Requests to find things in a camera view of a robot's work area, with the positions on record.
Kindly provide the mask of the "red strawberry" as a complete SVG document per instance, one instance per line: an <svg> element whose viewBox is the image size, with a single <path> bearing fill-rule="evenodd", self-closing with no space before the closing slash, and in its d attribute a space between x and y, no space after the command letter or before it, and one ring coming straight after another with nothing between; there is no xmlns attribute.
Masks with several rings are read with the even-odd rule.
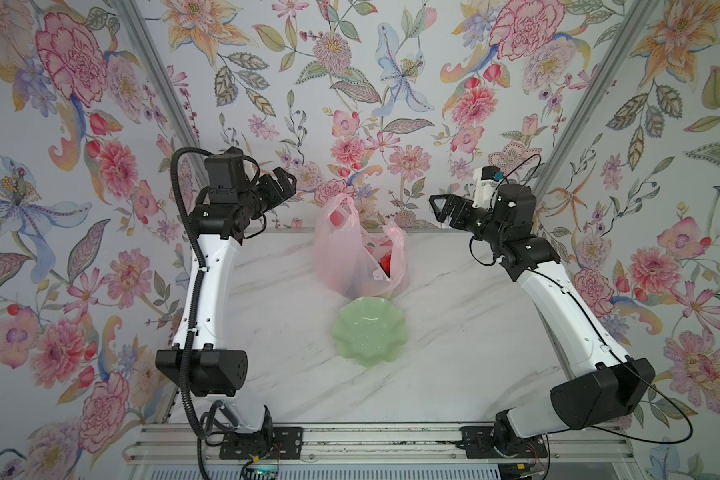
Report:
<svg viewBox="0 0 720 480"><path fill-rule="evenodd" d="M380 266L387 277L391 276L391 255L387 254L383 256L380 261Z"/></svg>

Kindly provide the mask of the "light green fruit plate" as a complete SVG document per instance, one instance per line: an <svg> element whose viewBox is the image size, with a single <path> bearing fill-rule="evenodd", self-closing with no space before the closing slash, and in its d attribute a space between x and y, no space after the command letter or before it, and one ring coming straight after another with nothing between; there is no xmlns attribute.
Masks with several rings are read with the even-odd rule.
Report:
<svg viewBox="0 0 720 480"><path fill-rule="evenodd" d="M331 336L341 357L371 368L400 356L409 329L404 312L393 302L361 297L339 310Z"/></svg>

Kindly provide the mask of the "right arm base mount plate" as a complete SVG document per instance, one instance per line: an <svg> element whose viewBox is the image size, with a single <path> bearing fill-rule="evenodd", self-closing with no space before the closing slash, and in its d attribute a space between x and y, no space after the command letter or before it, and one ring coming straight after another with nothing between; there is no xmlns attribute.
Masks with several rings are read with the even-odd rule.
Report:
<svg viewBox="0 0 720 480"><path fill-rule="evenodd" d="M493 425L465 426L459 429L458 446L468 459L544 459L548 457L546 442L542 436L520 439L500 426L494 432Z"/></svg>

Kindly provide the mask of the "pink plastic bag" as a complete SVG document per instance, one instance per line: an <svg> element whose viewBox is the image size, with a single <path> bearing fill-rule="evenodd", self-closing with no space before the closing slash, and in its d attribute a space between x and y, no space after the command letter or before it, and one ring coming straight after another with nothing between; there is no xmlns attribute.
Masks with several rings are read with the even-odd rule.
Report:
<svg viewBox="0 0 720 480"><path fill-rule="evenodd" d="M354 300L360 297L394 298L410 284L407 234L395 222L370 233L360 222L354 199L348 194L331 198L318 216L314 268L330 290ZM391 276L380 259L391 255Z"/></svg>

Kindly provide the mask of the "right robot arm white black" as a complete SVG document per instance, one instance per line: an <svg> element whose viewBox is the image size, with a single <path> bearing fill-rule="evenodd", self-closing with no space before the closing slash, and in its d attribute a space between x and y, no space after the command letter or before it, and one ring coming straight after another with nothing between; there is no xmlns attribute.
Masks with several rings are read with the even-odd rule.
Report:
<svg viewBox="0 0 720 480"><path fill-rule="evenodd" d="M578 293L551 242L533 232L536 198L520 184L496 186L483 204L433 195L436 219L489 244L493 259L530 297L555 341L567 379L536 399L498 413L491 445L501 454L544 435L582 430L631 414L655 370L633 358Z"/></svg>

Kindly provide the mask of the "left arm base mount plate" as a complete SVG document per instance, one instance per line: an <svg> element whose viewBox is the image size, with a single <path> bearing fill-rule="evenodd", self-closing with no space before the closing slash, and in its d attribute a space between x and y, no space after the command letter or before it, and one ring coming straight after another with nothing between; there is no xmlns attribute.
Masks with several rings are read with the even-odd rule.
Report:
<svg viewBox="0 0 720 480"><path fill-rule="evenodd" d="M256 433L225 434L219 450L222 460L298 460L303 447L302 427L272 427Z"/></svg>

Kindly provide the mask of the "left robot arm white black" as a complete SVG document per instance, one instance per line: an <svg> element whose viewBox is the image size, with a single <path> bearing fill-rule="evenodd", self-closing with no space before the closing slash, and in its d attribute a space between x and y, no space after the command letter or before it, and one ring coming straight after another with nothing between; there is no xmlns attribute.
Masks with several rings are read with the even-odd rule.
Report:
<svg viewBox="0 0 720 480"><path fill-rule="evenodd" d="M209 184L192 208L185 205L179 163L203 157ZM213 154L198 147L176 150L169 165L179 217L192 251L188 298L170 347L156 354L158 370L178 388L190 427L200 441L221 433L269 446L273 437L268 408L246 398L242 389L248 357L223 343L223 325L232 313L225 294L247 229L264 223L267 212L297 192L297 180L277 167L270 174L237 147Z"/></svg>

